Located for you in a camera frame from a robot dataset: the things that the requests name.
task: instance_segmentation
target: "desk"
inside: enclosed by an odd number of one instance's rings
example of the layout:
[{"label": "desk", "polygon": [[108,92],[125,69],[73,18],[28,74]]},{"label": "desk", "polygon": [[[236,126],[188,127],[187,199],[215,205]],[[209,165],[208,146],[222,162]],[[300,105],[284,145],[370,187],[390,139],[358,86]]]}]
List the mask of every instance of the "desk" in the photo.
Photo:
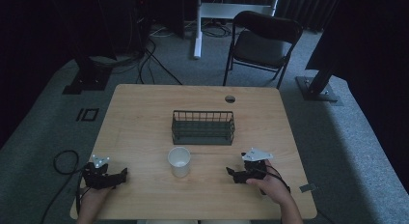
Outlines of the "desk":
[{"label": "desk", "polygon": [[[234,103],[225,102],[234,96]],[[231,146],[188,145],[190,173],[175,178],[167,161],[174,147],[174,110],[232,111]],[[109,156],[109,174],[128,168],[127,182],[114,189],[100,219],[279,219],[280,208],[248,184],[236,184],[226,167],[244,170],[240,153],[257,147],[291,187],[303,218],[314,218],[307,183],[278,90],[250,87],[119,85],[93,154]],[[76,217],[75,207],[71,216]]]},{"label": "desk", "polygon": [[233,19],[242,11],[253,11],[260,14],[274,15],[278,0],[272,0],[271,5],[244,5],[244,4],[220,4],[202,3],[198,0],[198,16],[194,58],[200,59],[202,56],[202,18],[228,18]]}]

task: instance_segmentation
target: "gray carpet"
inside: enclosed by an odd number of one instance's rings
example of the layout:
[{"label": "gray carpet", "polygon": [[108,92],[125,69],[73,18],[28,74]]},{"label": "gray carpet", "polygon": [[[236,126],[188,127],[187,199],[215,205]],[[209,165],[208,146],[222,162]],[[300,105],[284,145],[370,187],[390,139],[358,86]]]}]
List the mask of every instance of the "gray carpet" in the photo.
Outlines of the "gray carpet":
[{"label": "gray carpet", "polygon": [[[202,58],[194,60],[194,37],[190,33],[184,40],[174,35],[158,35],[166,37],[151,37],[156,46],[154,56],[182,84],[222,84],[230,38],[204,36]],[[318,186],[313,196],[320,213],[305,222],[331,223],[331,219],[339,224],[409,223],[408,194],[345,81],[336,77],[330,80],[341,105],[303,100],[294,78],[316,74],[314,70],[305,70],[305,66],[319,38],[319,34],[305,31],[294,49],[280,89],[307,178]],[[103,58],[95,59],[109,62]],[[115,68],[105,91],[88,91],[78,96],[62,95],[76,74],[75,63],[71,61],[55,73],[0,152],[0,223],[41,222],[47,205],[68,178],[53,168],[55,155],[64,150],[75,150],[79,153],[79,165],[88,161],[115,87],[135,83],[139,65]],[[270,81],[269,76],[264,71],[237,66],[227,84],[275,87],[277,82]],[[142,78],[147,84],[177,84],[153,60],[145,64]],[[95,108],[99,109],[95,121],[77,121],[81,109]],[[65,172],[71,171],[73,164],[73,154],[61,155],[57,163]],[[74,176],[62,190],[44,223],[74,223],[69,217],[69,209],[74,200],[76,179]]]}]

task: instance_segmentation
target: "plastic cup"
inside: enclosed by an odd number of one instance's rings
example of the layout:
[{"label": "plastic cup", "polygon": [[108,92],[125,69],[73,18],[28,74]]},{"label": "plastic cup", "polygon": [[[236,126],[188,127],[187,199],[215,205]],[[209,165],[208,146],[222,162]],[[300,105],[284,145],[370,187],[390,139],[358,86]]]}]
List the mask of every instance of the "plastic cup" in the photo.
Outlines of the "plastic cup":
[{"label": "plastic cup", "polygon": [[175,147],[168,154],[168,161],[175,177],[183,178],[190,170],[190,153],[186,148]]}]

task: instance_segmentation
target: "green wire basket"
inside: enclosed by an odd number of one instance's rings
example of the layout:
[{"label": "green wire basket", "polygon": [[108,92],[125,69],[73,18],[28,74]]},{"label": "green wire basket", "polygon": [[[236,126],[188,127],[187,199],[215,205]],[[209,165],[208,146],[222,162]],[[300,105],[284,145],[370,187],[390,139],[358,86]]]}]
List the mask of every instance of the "green wire basket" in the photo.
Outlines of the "green wire basket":
[{"label": "green wire basket", "polygon": [[174,111],[172,138],[175,145],[231,145],[233,137],[231,111]]}]

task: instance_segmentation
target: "chair backrest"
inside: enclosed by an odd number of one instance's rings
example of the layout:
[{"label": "chair backrest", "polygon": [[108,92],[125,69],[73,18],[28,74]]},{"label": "chair backrest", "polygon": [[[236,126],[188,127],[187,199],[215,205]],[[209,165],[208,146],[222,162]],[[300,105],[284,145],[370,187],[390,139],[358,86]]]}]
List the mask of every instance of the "chair backrest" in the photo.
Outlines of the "chair backrest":
[{"label": "chair backrest", "polygon": [[303,33],[303,27],[295,20],[252,11],[240,12],[235,16],[233,24],[240,25],[261,37],[292,44],[296,44]]}]

